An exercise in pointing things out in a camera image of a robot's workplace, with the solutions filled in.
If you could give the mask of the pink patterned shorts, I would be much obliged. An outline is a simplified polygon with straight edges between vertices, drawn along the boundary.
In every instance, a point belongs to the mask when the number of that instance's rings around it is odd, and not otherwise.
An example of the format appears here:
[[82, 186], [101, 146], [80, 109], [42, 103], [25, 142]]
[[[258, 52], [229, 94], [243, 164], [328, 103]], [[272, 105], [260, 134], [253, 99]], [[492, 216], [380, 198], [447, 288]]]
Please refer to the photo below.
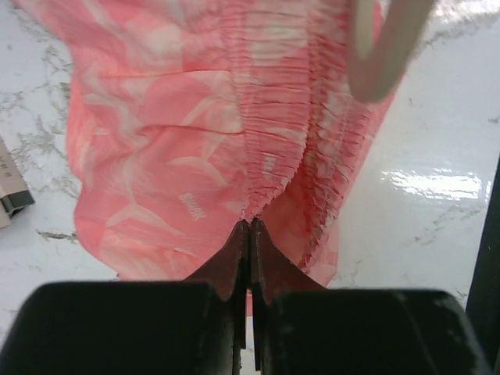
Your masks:
[[73, 58], [77, 236], [124, 280], [179, 280], [261, 218], [327, 285], [389, 101], [347, 85], [347, 1], [20, 1]]

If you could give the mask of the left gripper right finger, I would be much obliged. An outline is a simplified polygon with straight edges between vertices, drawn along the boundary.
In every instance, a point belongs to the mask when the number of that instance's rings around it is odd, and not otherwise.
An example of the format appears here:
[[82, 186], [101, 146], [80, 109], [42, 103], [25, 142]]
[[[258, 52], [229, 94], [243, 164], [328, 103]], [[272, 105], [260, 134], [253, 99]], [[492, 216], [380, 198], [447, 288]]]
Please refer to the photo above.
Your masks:
[[489, 374], [461, 305], [435, 289], [328, 289], [249, 232], [255, 368], [262, 374]]

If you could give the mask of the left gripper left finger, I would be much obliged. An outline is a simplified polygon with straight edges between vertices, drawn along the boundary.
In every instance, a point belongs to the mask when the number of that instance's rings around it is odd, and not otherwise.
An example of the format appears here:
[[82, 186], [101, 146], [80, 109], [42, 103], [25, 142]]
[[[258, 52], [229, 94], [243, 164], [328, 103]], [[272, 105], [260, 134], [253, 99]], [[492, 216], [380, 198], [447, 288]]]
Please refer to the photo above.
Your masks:
[[245, 346], [246, 251], [239, 222], [182, 281], [44, 284], [1, 350], [4, 374], [237, 374]]

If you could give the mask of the beige plastic hanger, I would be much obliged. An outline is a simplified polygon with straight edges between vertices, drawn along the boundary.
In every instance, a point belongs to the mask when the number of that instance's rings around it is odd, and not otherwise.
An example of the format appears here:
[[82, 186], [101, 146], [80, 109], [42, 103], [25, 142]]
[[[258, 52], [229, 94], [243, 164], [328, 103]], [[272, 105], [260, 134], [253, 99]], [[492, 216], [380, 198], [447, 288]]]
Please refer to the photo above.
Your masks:
[[377, 37], [374, 1], [350, 3], [348, 85], [358, 102], [384, 100], [400, 81], [423, 32], [433, 1], [392, 1]]

